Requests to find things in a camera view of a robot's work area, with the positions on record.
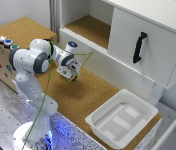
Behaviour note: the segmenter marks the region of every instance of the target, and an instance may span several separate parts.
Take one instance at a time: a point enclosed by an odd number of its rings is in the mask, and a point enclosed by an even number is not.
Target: brown box
[[[14,44],[18,44],[24,49],[27,49],[34,39],[50,38],[53,42],[57,42],[57,35],[54,32],[28,17],[0,26],[0,35],[5,35],[8,39],[13,40]],[[12,69],[9,63],[9,53],[10,50],[0,44],[0,79],[16,91],[12,82],[12,79],[15,79],[16,71]]]

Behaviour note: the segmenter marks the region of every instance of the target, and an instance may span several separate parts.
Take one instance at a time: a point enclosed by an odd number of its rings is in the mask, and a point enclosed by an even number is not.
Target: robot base
[[[37,150],[36,147],[29,148],[27,146],[24,146],[24,148],[23,148],[24,142],[22,140],[22,137],[25,135],[25,133],[31,127],[32,123],[33,122],[25,123],[14,132],[13,137],[12,137],[12,150]]]

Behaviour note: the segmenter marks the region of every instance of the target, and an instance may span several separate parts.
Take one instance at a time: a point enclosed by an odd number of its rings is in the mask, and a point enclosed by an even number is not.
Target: white plastic bin
[[[123,89],[85,120],[110,147],[123,149],[157,113],[157,108]]]

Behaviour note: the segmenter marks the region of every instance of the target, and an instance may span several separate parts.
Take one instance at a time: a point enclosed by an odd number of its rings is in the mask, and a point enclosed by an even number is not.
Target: brown wooden surface
[[[35,38],[56,38],[55,33],[49,31],[27,17],[1,26],[0,35],[2,34],[12,39],[22,48],[28,48],[30,42]],[[5,66],[9,64],[7,58],[9,50],[2,50],[5,54],[3,54],[0,49],[0,61],[4,66],[4,70],[0,69],[0,78],[10,85],[11,79],[15,77],[16,72],[13,72],[13,75],[11,75],[5,69]],[[90,126],[85,122],[85,118],[109,98],[115,95],[119,89],[110,85],[86,69],[82,69],[81,75],[77,78],[76,82],[66,80],[63,76],[56,72],[56,69],[57,65],[53,62],[52,75],[47,94],[57,101],[59,105],[58,111],[75,123],[83,131],[88,133],[91,137],[104,145],[107,149],[111,149],[92,133]],[[9,73],[8,82],[7,78],[3,75],[4,71]],[[44,92],[46,89],[48,76],[49,70],[43,75],[36,75]],[[160,115],[155,116],[153,120],[125,148],[125,150],[134,149],[153,128],[153,126],[160,120],[160,118]]]
[[[110,25],[91,16],[86,16],[66,25],[66,28],[108,49],[111,29]]]

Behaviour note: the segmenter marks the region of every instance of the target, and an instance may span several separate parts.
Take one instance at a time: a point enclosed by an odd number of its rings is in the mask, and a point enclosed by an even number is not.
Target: black handle
[[[141,45],[142,45],[142,40],[147,37],[147,34],[144,32],[141,32],[141,36],[137,40],[136,48],[135,48],[135,53],[133,56],[133,63],[137,63],[138,61],[141,60],[141,57],[139,57]]]

